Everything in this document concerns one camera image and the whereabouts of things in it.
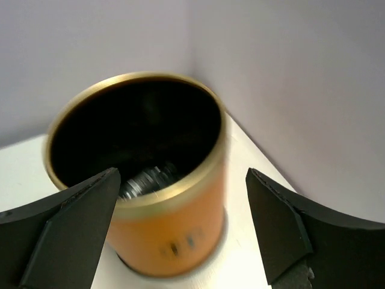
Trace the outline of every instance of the white surface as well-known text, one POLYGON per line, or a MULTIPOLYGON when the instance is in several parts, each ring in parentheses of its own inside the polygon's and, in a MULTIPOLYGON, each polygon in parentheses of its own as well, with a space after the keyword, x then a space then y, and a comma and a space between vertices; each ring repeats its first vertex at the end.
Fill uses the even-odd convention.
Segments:
POLYGON ((385 222, 385 1, 191 0, 195 76, 299 193, 385 222))
MULTIPOLYGON (((228 138, 228 227, 217 252, 188 275, 153 279, 128 270, 105 245, 92 289, 268 288, 247 199, 247 170, 254 167, 292 188, 233 120, 228 138)), ((44 136, 39 136, 0 150, 0 212, 57 191, 43 167, 43 140, 44 136)))
POLYGON ((0 146, 44 133, 98 81, 138 70, 189 74, 186 3, 0 1, 0 146))

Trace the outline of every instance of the gray wall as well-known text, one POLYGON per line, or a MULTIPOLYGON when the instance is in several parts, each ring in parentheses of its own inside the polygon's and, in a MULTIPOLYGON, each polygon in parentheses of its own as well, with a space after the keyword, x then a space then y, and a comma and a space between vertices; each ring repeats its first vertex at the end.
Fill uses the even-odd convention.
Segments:
POLYGON ((137 70, 189 73, 186 0, 0 1, 0 146, 74 95, 137 70))
POLYGON ((385 2, 191 1, 196 75, 299 192, 385 221, 385 2))

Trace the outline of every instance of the orange container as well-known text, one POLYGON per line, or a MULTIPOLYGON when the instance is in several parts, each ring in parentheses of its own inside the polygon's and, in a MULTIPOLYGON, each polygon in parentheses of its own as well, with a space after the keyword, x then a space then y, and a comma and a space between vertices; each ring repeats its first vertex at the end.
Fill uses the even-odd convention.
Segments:
POLYGON ((213 251, 224 222, 226 114, 216 95, 180 75, 130 73, 99 82, 54 120, 45 166, 59 188, 111 166, 123 179, 172 160, 185 175, 156 193, 118 200, 107 242, 132 269, 187 272, 213 251))

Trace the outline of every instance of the orange cup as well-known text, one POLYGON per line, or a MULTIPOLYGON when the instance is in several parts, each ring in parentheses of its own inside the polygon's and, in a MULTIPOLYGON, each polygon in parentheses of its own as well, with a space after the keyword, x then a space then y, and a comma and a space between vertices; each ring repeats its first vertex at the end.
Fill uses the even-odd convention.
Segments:
POLYGON ((203 84, 166 73, 99 82, 54 120, 45 167, 59 188, 109 167, 123 179, 157 161, 183 172, 156 193, 118 200, 107 242, 132 269, 165 277, 187 272, 213 251, 224 222, 226 114, 203 84))

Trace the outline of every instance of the white table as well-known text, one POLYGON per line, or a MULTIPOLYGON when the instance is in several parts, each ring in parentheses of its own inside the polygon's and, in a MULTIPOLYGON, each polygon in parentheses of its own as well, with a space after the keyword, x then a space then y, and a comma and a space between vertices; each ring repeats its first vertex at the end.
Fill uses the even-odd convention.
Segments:
MULTIPOLYGON (((269 288, 259 253, 245 177, 254 167, 293 190, 263 153, 230 119, 227 157, 227 230, 217 251, 198 269, 172 279, 140 276, 118 259, 106 244, 92 289, 225 289, 269 288)), ((42 162, 45 136, 0 150, 0 212, 57 192, 42 162)))

